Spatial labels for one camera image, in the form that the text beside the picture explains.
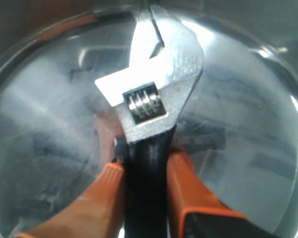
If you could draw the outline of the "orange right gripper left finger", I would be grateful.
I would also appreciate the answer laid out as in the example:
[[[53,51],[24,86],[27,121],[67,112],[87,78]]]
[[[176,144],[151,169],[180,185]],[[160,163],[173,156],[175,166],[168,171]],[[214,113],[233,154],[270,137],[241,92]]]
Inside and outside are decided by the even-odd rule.
[[[125,204],[126,140],[113,141],[114,159],[71,205],[16,238],[118,238]]]

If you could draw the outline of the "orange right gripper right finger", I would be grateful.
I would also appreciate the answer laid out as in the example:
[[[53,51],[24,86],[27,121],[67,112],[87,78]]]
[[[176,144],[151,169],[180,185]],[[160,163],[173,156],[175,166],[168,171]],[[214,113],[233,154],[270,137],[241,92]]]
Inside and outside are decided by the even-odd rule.
[[[195,175],[183,150],[167,162],[168,219],[173,238],[269,238],[267,231],[222,203]]]

